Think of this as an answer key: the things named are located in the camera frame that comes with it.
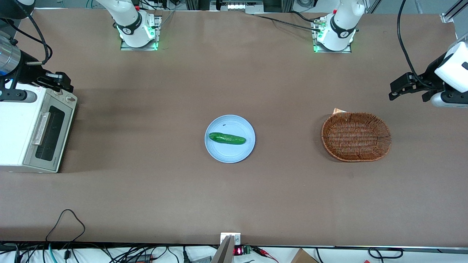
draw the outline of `metal base plate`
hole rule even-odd
[[[158,50],[158,45],[159,45],[159,35],[161,34],[161,21],[162,21],[162,16],[154,16],[154,23],[150,23],[150,27],[148,27],[148,32],[151,35],[154,35],[154,38],[148,42],[148,44],[142,46],[142,47],[130,47],[127,45],[124,40],[122,39],[122,43],[120,44],[120,50],[123,51],[156,51]]]
[[[311,22],[310,23],[310,26],[312,28],[317,28],[317,29],[320,29],[320,26],[318,26],[317,24]],[[326,48],[322,43],[318,42],[317,41],[317,37],[319,34],[321,34],[322,32],[316,32],[316,31],[312,31],[312,43],[314,44],[314,52],[316,53],[351,53],[351,44],[349,44],[345,49],[341,50],[341,51],[332,51],[332,50],[329,50],[328,48]]]
[[[235,245],[236,246],[239,246],[241,244],[241,233],[227,233],[227,232],[223,232],[221,233],[221,238],[220,238],[220,241],[219,243],[221,244],[224,240],[224,238],[227,236],[227,235],[233,235],[234,238],[235,238]]]

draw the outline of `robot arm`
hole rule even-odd
[[[9,19],[28,17],[34,9],[34,5],[34,0],[1,0],[0,18],[9,22]],[[70,93],[73,92],[70,78],[65,73],[52,73],[43,69],[42,65],[47,60],[39,62],[33,56],[21,51],[16,43],[17,41],[10,36],[0,35],[0,102],[29,102],[32,94],[26,90],[15,89],[18,82],[50,88],[57,92],[62,89]],[[10,88],[6,89],[5,84],[8,81],[12,81],[12,83]]]
[[[142,47],[156,37],[154,15],[137,11],[131,0],[96,0],[114,19],[120,37],[130,47]]]
[[[406,93],[426,91],[423,102],[436,107],[468,108],[468,34],[451,45],[419,75],[406,73],[390,84],[390,100]]]
[[[345,49],[352,42],[356,26],[365,11],[363,0],[340,0],[336,13],[323,18],[326,25],[317,41],[332,51]]]

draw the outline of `electrical connector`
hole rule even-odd
[[[187,251],[185,251],[185,247],[183,247],[183,263],[190,263],[189,255],[187,255]]]
[[[65,251],[65,253],[63,253],[63,259],[67,260],[69,258],[70,258],[70,251],[67,250],[67,251]]]

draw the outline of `wire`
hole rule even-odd
[[[172,10],[172,12],[166,17],[166,19],[164,19],[164,21],[161,23],[160,26],[157,26],[157,27],[155,27],[155,28],[160,28],[160,27],[162,27],[162,26],[166,23],[166,21],[174,14],[174,12],[175,12],[176,10],[177,10],[177,7],[174,8],[174,10]]]
[[[143,2],[144,2],[147,6],[152,7],[154,10],[157,10],[156,8],[163,8],[163,9],[171,10],[171,9],[169,9],[168,7],[165,7],[164,4],[163,4],[162,6],[153,6],[153,5],[150,5],[150,4],[148,3],[148,1],[146,1],[146,0],[140,0],[140,3],[141,3],[142,5],[143,5]]]
[[[320,32],[320,29],[315,29],[315,28],[309,28],[309,27],[305,27],[305,26],[300,26],[300,25],[296,25],[296,24],[293,24],[293,23],[281,21],[281,20],[278,20],[278,19],[275,19],[275,18],[271,18],[271,17],[266,17],[266,16],[262,16],[262,15],[253,15],[253,16],[261,17],[261,18],[265,18],[265,19],[270,19],[270,20],[272,20],[272,21],[280,22],[280,23],[283,23],[283,24],[286,24],[286,25],[290,25],[290,26],[293,26],[293,27],[297,27],[297,28],[303,28],[303,29],[307,29],[307,30],[312,30],[312,31]]]
[[[320,263],[323,263],[322,258],[320,257],[319,249],[315,248],[315,250],[317,251],[317,257],[319,258]]]
[[[36,21],[32,18],[32,16],[24,10],[23,6],[18,2],[18,0],[13,0],[16,5],[23,11],[23,13],[31,20],[31,23],[33,24],[34,28],[36,28],[37,33],[39,34],[39,37],[41,38],[42,45],[44,46],[44,51],[45,51],[45,59],[42,61],[42,65],[45,65],[47,61],[49,60],[49,51],[47,50],[47,43],[45,42],[44,36],[42,35],[41,30],[36,24]]]
[[[151,250],[151,253],[150,253],[151,255],[153,255],[153,251],[154,251],[155,249],[156,249],[156,248],[153,248],[153,250]],[[156,260],[156,259],[162,257],[162,255],[164,255],[164,254],[166,253],[167,250],[168,250],[168,247],[166,247],[166,250],[164,250],[164,252],[163,252],[161,255],[159,255],[159,256],[157,256],[157,257],[153,257],[153,256],[151,256],[151,257],[154,258],[154,259]]]
[[[75,250],[73,250],[73,247],[72,247],[72,254],[73,254],[73,257],[74,257],[75,260],[76,260],[76,263],[80,263],[80,262],[78,261],[78,258],[77,258],[76,255],[75,255]]]
[[[372,255],[371,251],[377,252],[377,254],[379,254],[379,256],[374,256],[374,255]],[[379,251],[378,249],[376,249],[376,248],[369,248],[369,249],[367,250],[367,252],[369,253],[369,256],[371,256],[371,257],[373,257],[373,258],[375,258],[375,259],[380,259],[380,261],[381,261],[382,263],[384,263],[384,262],[383,262],[384,259],[397,259],[397,258],[402,257],[402,256],[403,256],[403,249],[400,249],[399,251],[400,251],[400,254],[399,254],[398,256],[382,256],[382,254],[380,253],[380,251]]]
[[[85,227],[85,224],[83,224],[83,222],[76,216],[75,212],[73,212],[73,210],[71,209],[65,209],[62,211],[62,213],[60,213],[60,215],[58,216],[58,219],[57,219],[57,222],[55,222],[55,225],[54,227],[49,231],[49,233],[47,234],[47,236],[45,237],[45,241],[46,242],[49,242],[48,238],[49,238],[49,235],[55,230],[55,228],[57,227],[57,225],[59,224],[60,222],[60,218],[62,218],[62,215],[66,212],[66,211],[70,211],[73,216],[75,217],[75,219],[83,226],[83,231],[81,232],[81,234],[79,234],[77,237],[75,237],[73,240],[70,241],[71,242],[75,242],[75,240],[77,240],[79,237],[81,237],[85,231],[86,231],[86,227]]]
[[[320,19],[320,18],[321,18],[321,16],[319,16],[319,17],[316,17],[316,18],[308,19],[308,18],[306,18],[305,16],[303,16],[301,13],[299,13],[299,12],[297,12],[297,11],[294,11],[294,10],[291,10],[290,13],[296,14],[296,15],[298,15],[300,18],[302,18],[303,20],[305,20],[305,21],[307,21],[307,22],[311,22],[311,23],[313,23],[314,20]]]
[[[403,7],[405,6],[405,3],[406,3],[406,0],[403,0],[402,5],[400,6],[400,10],[398,11],[397,19],[396,19],[396,34],[398,35],[398,42],[400,42],[400,46],[402,47],[402,51],[403,51],[403,54],[405,55],[406,62],[408,63],[408,66],[410,66],[409,68],[411,69],[411,72],[413,73],[414,78],[417,81],[419,81],[423,86],[425,86],[427,88],[434,89],[433,86],[429,86],[426,83],[424,83],[419,78],[418,74],[416,74],[416,71],[415,71],[415,69],[413,67],[413,64],[412,64],[411,60],[410,60],[410,56],[408,55],[408,52],[406,51],[405,45],[403,44],[403,40],[402,40],[402,36],[401,36],[401,32],[400,32],[400,20],[401,20],[401,17],[402,17]]]
[[[279,263],[278,260],[276,260],[276,258],[274,258],[273,256],[267,256],[267,258],[271,258],[272,260],[276,261],[276,263]]]
[[[179,258],[174,253],[172,253],[172,251],[169,249],[169,247],[167,247],[167,248],[168,248],[169,253],[171,253],[171,254],[173,254],[175,256],[175,258],[177,259],[177,263],[180,263]]]
[[[37,245],[37,246],[34,248],[34,250],[32,251],[31,255],[30,255],[29,252],[28,252],[28,259],[26,259],[26,262],[25,262],[25,263],[28,263],[28,262],[29,262],[29,260],[31,259],[32,255],[34,254],[34,252],[37,250],[38,247],[39,247],[39,245]]]
[[[53,261],[54,263],[58,263],[58,262],[57,262],[57,259],[55,259],[55,256],[54,256],[54,254],[52,253],[52,244],[50,244],[50,243],[49,243],[49,253],[50,253],[50,255],[51,255],[52,261]]]
[[[21,34],[23,34],[23,35],[29,37],[30,39],[32,39],[32,40],[34,40],[34,41],[39,42],[39,43],[42,44],[41,40],[39,40],[39,39],[37,39],[37,38],[31,36],[30,34],[24,32],[24,31],[21,30],[21,29],[17,28],[17,27],[15,26],[15,22],[13,22],[13,20],[5,19],[5,18],[0,18],[0,20],[2,20],[3,22],[7,23],[8,25],[10,25],[14,30],[16,30],[16,31],[20,32]],[[49,53],[49,59],[51,59],[52,54],[53,54],[52,48],[51,48],[49,45],[47,45],[47,48],[49,49],[49,52],[50,52],[50,53]]]

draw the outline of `blue plate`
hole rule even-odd
[[[212,132],[241,136],[246,139],[242,145],[218,143],[210,139]],[[250,123],[237,115],[224,115],[215,119],[206,129],[205,146],[213,158],[225,163],[235,163],[245,159],[254,149],[255,132]]]

